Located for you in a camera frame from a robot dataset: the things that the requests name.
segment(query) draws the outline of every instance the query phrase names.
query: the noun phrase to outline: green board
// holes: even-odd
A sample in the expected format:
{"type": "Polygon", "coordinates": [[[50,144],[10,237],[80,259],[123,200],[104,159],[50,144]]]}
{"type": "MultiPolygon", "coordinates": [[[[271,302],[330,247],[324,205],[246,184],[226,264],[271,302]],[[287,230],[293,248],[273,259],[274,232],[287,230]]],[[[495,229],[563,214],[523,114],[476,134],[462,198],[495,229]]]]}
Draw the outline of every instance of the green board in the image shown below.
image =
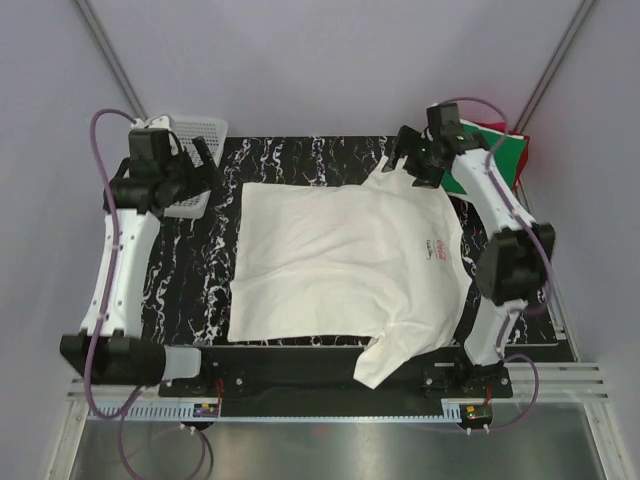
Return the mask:
{"type": "MultiPolygon", "coordinates": [[[[487,139],[489,146],[493,146],[493,144],[502,137],[502,133],[500,132],[489,130],[470,122],[463,122],[463,127],[465,131],[470,133],[481,132],[484,135],[484,138],[487,139]]],[[[526,146],[527,141],[523,137],[509,136],[495,154],[498,171],[510,187],[513,187],[515,184],[518,162],[520,162],[520,156],[522,155],[522,152],[524,152],[526,146]]],[[[444,174],[444,177],[442,178],[442,187],[447,193],[457,193],[459,195],[466,194],[460,184],[456,182],[449,173],[444,174]]]]}

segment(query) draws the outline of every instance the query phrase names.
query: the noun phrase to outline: wall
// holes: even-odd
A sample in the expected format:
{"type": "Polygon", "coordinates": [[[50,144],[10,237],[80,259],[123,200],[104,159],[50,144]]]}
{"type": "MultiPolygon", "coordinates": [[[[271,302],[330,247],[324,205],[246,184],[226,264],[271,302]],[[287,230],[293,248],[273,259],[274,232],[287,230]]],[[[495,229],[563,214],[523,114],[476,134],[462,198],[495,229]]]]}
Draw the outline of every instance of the wall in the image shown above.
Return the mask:
{"type": "Polygon", "coordinates": [[[604,371],[640,472],[638,18],[636,0],[600,2],[527,128],[524,182],[533,212],[556,227],[569,326],[604,371]]]}
{"type": "MultiPolygon", "coordinates": [[[[89,118],[126,104],[70,1],[5,0],[0,65],[0,476],[35,480],[71,375],[60,336],[78,331],[102,250],[89,118]]],[[[111,171],[126,132],[99,123],[111,171]]]]}
{"type": "Polygon", "coordinates": [[[250,136],[395,135],[460,95],[515,121],[579,0],[91,3],[150,114],[250,136]]]}

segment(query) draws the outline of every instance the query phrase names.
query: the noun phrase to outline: red object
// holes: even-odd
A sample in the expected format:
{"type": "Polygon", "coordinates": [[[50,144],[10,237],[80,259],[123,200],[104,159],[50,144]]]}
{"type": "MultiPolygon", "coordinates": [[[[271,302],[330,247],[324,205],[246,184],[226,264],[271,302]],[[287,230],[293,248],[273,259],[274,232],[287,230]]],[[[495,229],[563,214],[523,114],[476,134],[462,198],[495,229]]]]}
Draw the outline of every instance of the red object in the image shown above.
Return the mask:
{"type": "MultiPolygon", "coordinates": [[[[490,128],[491,130],[496,130],[497,132],[504,133],[504,123],[502,122],[501,123],[478,123],[478,125],[481,125],[485,128],[490,128]]],[[[509,135],[522,135],[522,133],[510,130],[509,135]]],[[[520,182],[520,175],[522,174],[524,167],[527,165],[527,162],[529,161],[529,141],[531,140],[531,138],[527,137],[526,135],[522,135],[522,136],[524,137],[524,140],[527,143],[524,146],[524,150],[522,151],[522,155],[520,155],[520,160],[518,161],[518,168],[516,168],[516,179],[515,179],[513,188],[515,188],[515,186],[520,182]]]]}

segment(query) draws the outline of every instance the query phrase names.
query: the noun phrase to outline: gray floor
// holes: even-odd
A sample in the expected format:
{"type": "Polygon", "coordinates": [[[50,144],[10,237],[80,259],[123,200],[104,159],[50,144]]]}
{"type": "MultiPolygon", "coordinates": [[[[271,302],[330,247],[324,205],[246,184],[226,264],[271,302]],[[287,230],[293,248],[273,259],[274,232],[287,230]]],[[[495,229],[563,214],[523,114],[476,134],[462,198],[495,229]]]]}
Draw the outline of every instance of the gray floor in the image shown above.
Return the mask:
{"type": "MultiPolygon", "coordinates": [[[[517,414],[498,405],[497,422],[517,414]]],[[[115,422],[85,428],[72,479],[129,479],[117,458],[115,422]]],[[[146,479],[185,478],[199,457],[196,438],[171,425],[129,422],[126,451],[146,479]],[[150,443],[149,438],[156,436],[150,443]]],[[[604,479],[580,406],[539,405],[519,427],[489,436],[453,427],[388,424],[218,424],[207,430],[215,452],[210,479],[604,479]]]]}

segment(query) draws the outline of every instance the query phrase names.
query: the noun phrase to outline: robotic arm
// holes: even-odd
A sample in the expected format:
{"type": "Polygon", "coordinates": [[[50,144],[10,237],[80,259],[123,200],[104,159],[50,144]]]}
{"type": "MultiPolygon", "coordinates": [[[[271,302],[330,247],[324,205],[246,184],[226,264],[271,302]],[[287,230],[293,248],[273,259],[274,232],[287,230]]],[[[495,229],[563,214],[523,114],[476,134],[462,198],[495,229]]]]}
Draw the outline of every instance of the robotic arm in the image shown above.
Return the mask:
{"type": "Polygon", "coordinates": [[[222,178],[204,138],[192,140],[203,160],[203,165],[196,168],[170,130],[168,117],[163,118],[154,123],[160,128],[136,125],[129,132],[130,156],[109,182],[120,231],[113,231],[113,213],[105,195],[105,244],[93,299],[80,333],[64,335],[60,342],[61,354],[80,375],[84,376],[91,357],[92,384],[150,386],[201,373],[201,352],[197,348],[162,346],[140,338],[144,280],[164,210],[207,190],[213,195],[222,192],[222,178]],[[117,247],[114,235],[119,236],[117,247]],[[110,275],[114,248],[116,264],[110,275]],[[95,352],[90,355],[107,285],[112,287],[109,303],[95,352]]]}
{"type": "Polygon", "coordinates": [[[398,159],[407,156],[407,172],[431,188],[440,186],[444,172],[449,172],[480,215],[489,237],[476,268],[482,300],[455,376],[463,385],[490,381],[502,368],[502,352],[518,315],[547,281],[544,261],[525,227],[547,258],[555,231],[549,224],[537,224],[516,200],[493,156],[488,156],[482,134],[463,130],[457,104],[430,107],[427,118],[424,135],[407,126],[400,129],[385,169],[394,169],[398,159]]]}

